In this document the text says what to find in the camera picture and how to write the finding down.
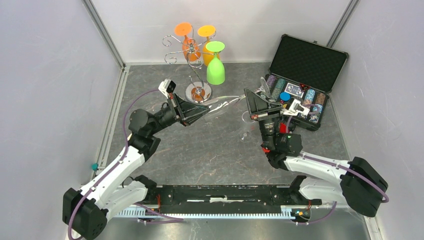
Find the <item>clear wine glass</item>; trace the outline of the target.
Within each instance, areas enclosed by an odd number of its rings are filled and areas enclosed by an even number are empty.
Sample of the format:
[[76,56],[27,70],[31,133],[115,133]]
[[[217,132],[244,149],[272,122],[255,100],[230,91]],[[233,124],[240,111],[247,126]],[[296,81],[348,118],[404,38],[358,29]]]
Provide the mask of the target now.
[[246,142],[255,127],[256,121],[251,118],[249,111],[246,110],[241,115],[240,140]]
[[[256,90],[253,90],[254,93],[259,94],[260,97],[270,98],[272,84],[269,84],[264,77],[261,77],[260,87]],[[207,121],[211,121],[214,118],[217,118],[227,111],[241,100],[244,100],[246,95],[243,93],[242,95],[227,95],[227,96],[218,96],[214,97],[210,100],[203,102],[202,104],[209,108],[209,112],[205,114],[202,118]]]

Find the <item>red wine glass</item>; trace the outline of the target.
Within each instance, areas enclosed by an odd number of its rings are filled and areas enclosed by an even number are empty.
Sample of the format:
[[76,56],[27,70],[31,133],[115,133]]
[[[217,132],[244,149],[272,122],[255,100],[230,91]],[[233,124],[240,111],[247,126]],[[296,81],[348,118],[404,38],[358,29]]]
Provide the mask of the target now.
[[[287,131],[287,126],[286,126],[285,123],[279,123],[278,124],[278,133],[280,135],[289,133]],[[262,140],[262,144],[260,146],[261,146],[261,148],[262,148],[262,150],[263,150],[264,153],[268,153],[268,152],[271,151],[268,147],[265,147],[265,141],[264,140]]]

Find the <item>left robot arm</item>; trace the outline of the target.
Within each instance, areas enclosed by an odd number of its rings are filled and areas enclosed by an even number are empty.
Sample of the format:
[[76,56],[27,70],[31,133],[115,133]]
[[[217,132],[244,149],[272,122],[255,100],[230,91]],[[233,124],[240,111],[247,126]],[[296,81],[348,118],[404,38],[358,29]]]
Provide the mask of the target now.
[[67,238],[72,240],[73,233],[77,233],[79,240],[94,240],[122,210],[140,201],[153,203],[157,190],[150,185],[134,180],[122,189],[118,186],[156,152],[161,142],[156,133],[175,123],[187,127],[210,110],[204,104],[169,93],[156,113],[144,109],[126,112],[131,134],[119,155],[93,180],[78,190],[69,188],[63,195],[62,221],[67,224]]

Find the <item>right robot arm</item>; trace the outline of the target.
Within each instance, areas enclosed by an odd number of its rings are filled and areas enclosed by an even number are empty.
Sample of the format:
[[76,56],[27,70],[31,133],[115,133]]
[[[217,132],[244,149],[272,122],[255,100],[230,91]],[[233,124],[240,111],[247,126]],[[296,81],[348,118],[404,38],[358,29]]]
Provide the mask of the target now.
[[375,217],[381,204],[389,202],[388,183],[361,157],[352,160],[332,159],[303,151],[302,137],[280,132],[280,123],[301,113],[313,115],[298,99],[290,99],[287,107],[261,97],[245,88],[248,113],[257,121],[262,138],[261,147],[269,164],[275,169],[302,173],[290,185],[289,199],[295,204],[306,200],[346,203],[366,217]]

